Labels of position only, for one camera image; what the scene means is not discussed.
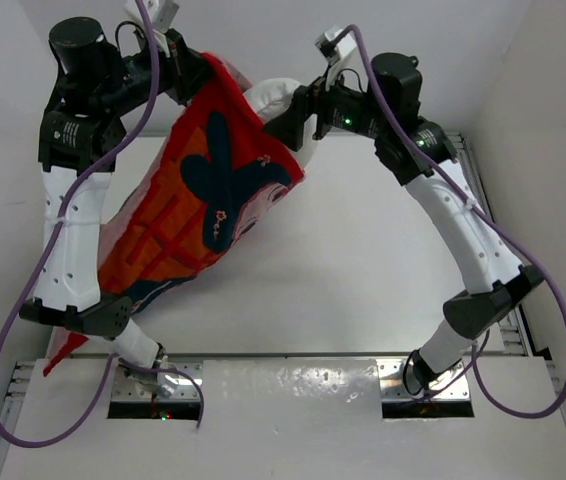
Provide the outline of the white pillow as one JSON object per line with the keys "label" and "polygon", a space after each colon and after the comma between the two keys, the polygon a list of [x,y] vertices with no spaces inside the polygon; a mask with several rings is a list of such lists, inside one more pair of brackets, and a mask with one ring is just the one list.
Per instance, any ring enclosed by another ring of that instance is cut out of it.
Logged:
{"label": "white pillow", "polygon": [[289,108],[295,91],[301,86],[295,79],[273,78],[253,85],[243,96],[257,117],[266,124]]}

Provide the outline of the red cartoon print pillowcase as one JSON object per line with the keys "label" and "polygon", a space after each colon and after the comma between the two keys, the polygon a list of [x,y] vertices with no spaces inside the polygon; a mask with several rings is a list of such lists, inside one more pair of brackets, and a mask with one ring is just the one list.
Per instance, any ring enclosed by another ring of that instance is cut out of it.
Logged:
{"label": "red cartoon print pillowcase", "polygon": [[131,315],[218,262],[303,181],[315,150],[262,131],[255,84],[206,53],[212,77],[172,126],[142,181],[99,226],[97,280]]}

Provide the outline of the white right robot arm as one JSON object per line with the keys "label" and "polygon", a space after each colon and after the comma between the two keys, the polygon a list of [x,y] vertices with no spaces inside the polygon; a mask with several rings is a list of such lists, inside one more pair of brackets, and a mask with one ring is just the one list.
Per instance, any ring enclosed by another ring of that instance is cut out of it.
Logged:
{"label": "white right robot arm", "polygon": [[456,366],[463,351],[505,318],[542,281],[480,216],[456,150],[444,130],[419,113],[422,75],[416,57],[382,53],[371,61],[373,81],[401,133],[385,118],[371,89],[357,92],[341,80],[317,78],[305,86],[287,81],[278,92],[282,110],[268,117],[265,133],[298,152],[309,140],[339,128],[373,140],[375,154],[423,208],[452,254],[464,289],[443,305],[443,320],[403,367],[412,396],[429,389]]}

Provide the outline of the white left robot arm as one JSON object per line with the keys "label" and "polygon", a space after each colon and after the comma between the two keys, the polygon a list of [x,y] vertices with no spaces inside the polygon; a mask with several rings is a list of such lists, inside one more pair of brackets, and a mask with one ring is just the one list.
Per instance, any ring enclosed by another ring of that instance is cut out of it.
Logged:
{"label": "white left robot arm", "polygon": [[18,314],[101,339],[127,362],[151,368],[159,344],[133,322],[131,300],[102,291],[97,279],[102,209],[116,157],[132,140],[123,116],[161,93],[187,104],[211,70],[169,21],[151,20],[139,42],[139,53],[124,57],[89,17],[66,19],[50,30],[57,79],[38,154],[46,246]]}

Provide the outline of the aluminium frame rail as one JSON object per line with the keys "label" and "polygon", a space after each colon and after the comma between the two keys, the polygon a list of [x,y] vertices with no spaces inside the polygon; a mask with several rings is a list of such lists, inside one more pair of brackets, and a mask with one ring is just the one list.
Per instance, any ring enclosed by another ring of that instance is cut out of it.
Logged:
{"label": "aluminium frame rail", "polygon": [[465,289],[445,302],[444,317],[465,338],[475,339],[495,328],[506,353],[524,355],[527,341],[518,309],[541,285],[542,274],[524,264],[505,236],[486,223],[493,217],[466,141],[458,132],[450,132],[448,137],[455,150],[455,167],[449,176],[467,196],[462,200],[456,191],[447,195],[455,206],[455,237],[450,250]]}

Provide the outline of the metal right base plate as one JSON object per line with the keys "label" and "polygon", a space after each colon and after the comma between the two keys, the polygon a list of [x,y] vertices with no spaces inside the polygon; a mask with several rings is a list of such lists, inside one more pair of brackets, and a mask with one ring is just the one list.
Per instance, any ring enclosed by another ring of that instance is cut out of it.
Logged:
{"label": "metal right base plate", "polygon": [[428,398],[433,402],[468,402],[471,400],[467,367],[463,362],[442,373],[437,379],[412,394],[403,382],[406,357],[377,359],[381,399],[401,403]]}

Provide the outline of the metal base plate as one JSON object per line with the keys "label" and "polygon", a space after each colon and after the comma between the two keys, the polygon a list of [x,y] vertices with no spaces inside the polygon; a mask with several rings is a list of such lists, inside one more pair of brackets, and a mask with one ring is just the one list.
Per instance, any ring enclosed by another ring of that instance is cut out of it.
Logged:
{"label": "metal base plate", "polygon": [[161,363],[162,368],[178,370],[188,375],[188,380],[175,373],[145,373],[132,369],[119,362],[114,370],[111,400],[118,402],[149,402],[152,397],[157,402],[198,402],[201,398],[198,387],[203,383],[202,362],[176,362],[167,358]]}
{"label": "metal base plate", "polygon": [[412,394],[403,382],[406,357],[377,359],[381,399],[401,403],[428,398],[433,402],[468,402],[471,400],[467,367],[463,362],[442,373],[437,379]]}

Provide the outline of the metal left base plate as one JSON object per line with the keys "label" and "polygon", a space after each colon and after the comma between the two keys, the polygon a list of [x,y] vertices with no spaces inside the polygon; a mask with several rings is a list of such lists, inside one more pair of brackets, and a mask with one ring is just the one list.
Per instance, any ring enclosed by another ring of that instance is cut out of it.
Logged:
{"label": "metal left base plate", "polygon": [[176,362],[167,358],[161,363],[162,368],[178,370],[188,375],[188,380],[175,373],[145,373],[132,369],[119,362],[114,370],[111,400],[118,402],[149,402],[152,397],[157,402],[198,402],[201,398],[198,387],[203,383],[202,362]]}

